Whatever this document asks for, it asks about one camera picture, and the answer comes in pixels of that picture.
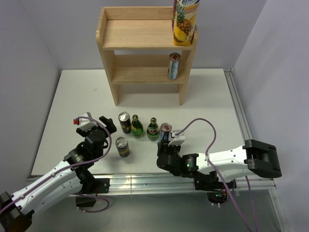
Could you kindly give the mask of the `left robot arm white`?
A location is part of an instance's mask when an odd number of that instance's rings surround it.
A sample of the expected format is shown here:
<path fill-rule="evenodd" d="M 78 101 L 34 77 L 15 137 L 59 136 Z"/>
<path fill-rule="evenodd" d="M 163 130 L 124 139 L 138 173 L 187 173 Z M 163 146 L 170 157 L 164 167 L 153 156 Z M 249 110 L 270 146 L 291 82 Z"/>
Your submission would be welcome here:
<path fill-rule="evenodd" d="M 98 120 L 89 113 L 73 120 L 76 132 L 84 138 L 51 171 L 23 189 L 0 195 L 0 224 L 6 232 L 24 232 L 35 214 L 69 195 L 84 196 L 95 183 L 89 168 L 105 157 L 112 146 L 111 135 L 117 131 L 111 118 Z"/>

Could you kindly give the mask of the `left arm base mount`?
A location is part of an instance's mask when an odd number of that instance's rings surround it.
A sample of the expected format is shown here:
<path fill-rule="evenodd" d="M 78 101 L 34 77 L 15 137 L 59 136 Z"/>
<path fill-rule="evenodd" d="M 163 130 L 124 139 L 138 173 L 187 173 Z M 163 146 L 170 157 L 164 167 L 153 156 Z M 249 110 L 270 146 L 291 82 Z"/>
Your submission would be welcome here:
<path fill-rule="evenodd" d="M 95 178 L 89 183 L 83 185 L 82 190 L 78 192 L 81 195 L 94 195 L 98 196 L 99 193 L 108 193 L 110 187 L 109 178 Z M 79 208 L 91 208 L 97 202 L 94 198 L 88 198 L 85 196 L 76 196 L 75 203 Z"/>

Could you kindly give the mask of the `silver red-top can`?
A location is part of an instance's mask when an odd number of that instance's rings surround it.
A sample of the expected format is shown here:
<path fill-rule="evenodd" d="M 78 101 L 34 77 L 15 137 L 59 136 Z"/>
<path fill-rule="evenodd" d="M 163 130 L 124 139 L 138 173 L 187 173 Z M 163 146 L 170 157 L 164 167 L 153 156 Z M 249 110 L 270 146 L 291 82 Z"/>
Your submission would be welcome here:
<path fill-rule="evenodd" d="M 181 55 L 179 53 L 171 53 L 169 56 L 168 78 L 176 80 L 180 67 Z"/>
<path fill-rule="evenodd" d="M 171 130 L 172 130 L 171 124 L 162 123 L 161 126 L 160 126 L 160 133 L 159 133 L 158 142 L 169 141 Z"/>

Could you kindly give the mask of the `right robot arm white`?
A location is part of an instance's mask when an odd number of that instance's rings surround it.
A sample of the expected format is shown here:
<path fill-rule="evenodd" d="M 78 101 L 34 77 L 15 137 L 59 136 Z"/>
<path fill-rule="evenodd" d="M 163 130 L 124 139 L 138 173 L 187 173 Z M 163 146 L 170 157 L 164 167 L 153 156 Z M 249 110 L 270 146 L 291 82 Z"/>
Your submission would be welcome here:
<path fill-rule="evenodd" d="M 237 148 L 209 153 L 180 155 L 180 145 L 157 144 L 157 166 L 174 176 L 194 178 L 220 188 L 225 182 L 255 174 L 261 178 L 282 176 L 275 146 L 257 140 L 246 140 Z"/>

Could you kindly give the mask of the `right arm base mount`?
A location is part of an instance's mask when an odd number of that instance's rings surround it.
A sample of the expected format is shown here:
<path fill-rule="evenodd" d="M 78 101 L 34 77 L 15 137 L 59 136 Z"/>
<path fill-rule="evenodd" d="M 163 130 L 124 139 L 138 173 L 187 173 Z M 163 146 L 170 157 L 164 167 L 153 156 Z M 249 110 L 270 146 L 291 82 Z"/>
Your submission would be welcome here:
<path fill-rule="evenodd" d="M 223 182 L 219 181 L 219 177 L 216 172 L 210 174 L 197 174 L 194 177 L 195 190 L 202 190 L 207 192 L 207 200 L 212 206 L 216 205 L 220 207 L 229 200 L 227 188 Z"/>

